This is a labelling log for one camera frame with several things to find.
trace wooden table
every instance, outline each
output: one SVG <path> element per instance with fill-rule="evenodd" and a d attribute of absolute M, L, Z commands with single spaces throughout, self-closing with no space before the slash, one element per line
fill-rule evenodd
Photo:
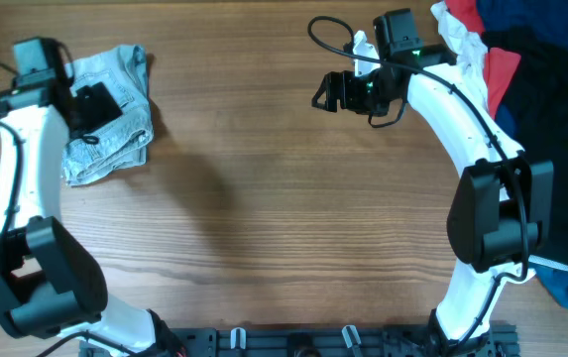
<path fill-rule="evenodd" d="M 111 293 L 175 327 L 424 323 L 455 260 L 451 161 L 411 109 L 372 130 L 309 105 L 323 75 L 350 64 L 315 45 L 307 22 L 336 16 L 371 36 L 376 16 L 407 6 L 440 43 L 422 0 L 0 6 L 6 62 L 35 35 L 76 58 L 123 43 L 152 55 L 149 162 L 61 194 Z M 0 90 L 9 80 L 0 70 Z M 568 310 L 538 281 L 507 287 L 493 317 L 517 325 L 524 356 L 568 355 Z M 0 356 L 51 343 L 0 328 Z"/>

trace black joint motor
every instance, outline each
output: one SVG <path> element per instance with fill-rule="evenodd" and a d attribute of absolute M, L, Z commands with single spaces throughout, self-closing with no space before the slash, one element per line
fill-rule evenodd
<path fill-rule="evenodd" d="M 55 218 L 32 219 L 0 244 L 0 325 L 6 333 L 45 339 L 100 320 L 107 305 L 103 273 Z M 41 269 L 16 275 L 29 257 Z"/>
<path fill-rule="evenodd" d="M 406 64 L 417 68 L 448 62 L 455 64 L 453 55 L 442 45 L 424 47 L 418 36 L 410 9 L 390 11 L 374 20 L 374 33 L 379 57 L 383 61 Z M 350 49 L 353 44 L 346 44 Z M 369 73 L 355 75 L 353 71 L 330 72 L 312 98 L 312 106 L 330 112 L 341 109 L 357 114 L 383 117 L 388 115 L 390 103 L 402 100 L 406 104 L 406 92 L 410 72 L 390 66 L 382 66 Z M 325 94 L 325 102 L 318 99 Z"/>
<path fill-rule="evenodd" d="M 523 192 L 529 251 L 548 239 L 553 168 L 550 162 L 529 164 L 523 157 L 508 163 Z M 455 255 L 476 272 L 521 262 L 521 222 L 513 199 L 501 200 L 510 175 L 504 163 L 480 160 L 464 169 L 447 217 L 447 233 Z"/>

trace gray cloth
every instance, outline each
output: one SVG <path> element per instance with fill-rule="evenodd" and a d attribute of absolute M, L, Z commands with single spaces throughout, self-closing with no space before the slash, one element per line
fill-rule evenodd
<path fill-rule="evenodd" d="M 145 48 L 121 45 L 111 51 L 74 61 L 72 95 L 85 85 L 103 82 L 123 115 L 89 133 L 96 145 L 80 139 L 63 152 L 62 170 L 69 185 L 94 182 L 119 169 L 143 165 L 147 144 L 154 138 L 152 112 L 147 98 L 148 78 Z M 69 64 L 66 70 L 70 73 Z"/>

